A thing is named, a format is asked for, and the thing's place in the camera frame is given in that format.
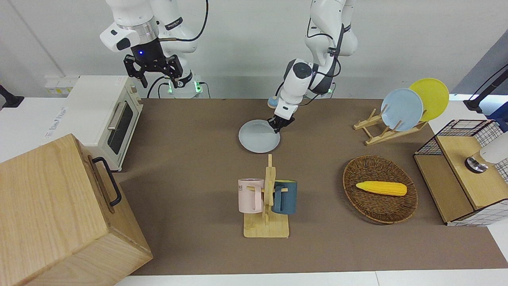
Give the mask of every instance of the green led light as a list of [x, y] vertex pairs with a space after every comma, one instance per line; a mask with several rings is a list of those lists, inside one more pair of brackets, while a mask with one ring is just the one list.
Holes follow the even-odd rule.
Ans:
[[199, 85], [199, 83], [197, 81], [194, 82], [194, 86], [196, 87], [196, 92], [200, 93], [201, 92], [201, 86]]

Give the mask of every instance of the mug handle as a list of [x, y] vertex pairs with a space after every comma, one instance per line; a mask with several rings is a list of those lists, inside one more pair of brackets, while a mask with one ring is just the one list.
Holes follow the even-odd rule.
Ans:
[[273, 208], [276, 212], [280, 212], [282, 208], [282, 186], [275, 187], [275, 199], [273, 200]]
[[260, 186], [253, 186], [256, 190], [254, 191], [254, 205], [252, 207], [253, 210], [258, 211], [256, 206], [262, 205], [261, 203], [261, 187]]

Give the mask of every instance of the label sticker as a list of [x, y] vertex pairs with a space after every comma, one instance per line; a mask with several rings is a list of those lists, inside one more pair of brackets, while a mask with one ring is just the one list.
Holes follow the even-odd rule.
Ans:
[[53, 119], [53, 122], [51, 123], [51, 126], [49, 127], [48, 131], [44, 135], [44, 138], [51, 138], [53, 136], [54, 131], [58, 128], [62, 118], [64, 118], [64, 115], [67, 113], [68, 106], [62, 107], [58, 115]]

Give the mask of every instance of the yellow plate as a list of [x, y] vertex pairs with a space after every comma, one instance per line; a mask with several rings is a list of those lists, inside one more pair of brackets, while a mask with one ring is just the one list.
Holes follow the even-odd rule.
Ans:
[[420, 121], [432, 120], [443, 113], [448, 106], [450, 93], [444, 83], [435, 78], [422, 78], [409, 87], [422, 99], [423, 114]]

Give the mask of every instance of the yellow corn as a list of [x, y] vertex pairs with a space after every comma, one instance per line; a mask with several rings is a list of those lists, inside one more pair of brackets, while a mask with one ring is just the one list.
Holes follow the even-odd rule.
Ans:
[[356, 184], [356, 186], [376, 194], [403, 196], [407, 193], [406, 185], [394, 182], [365, 181]]

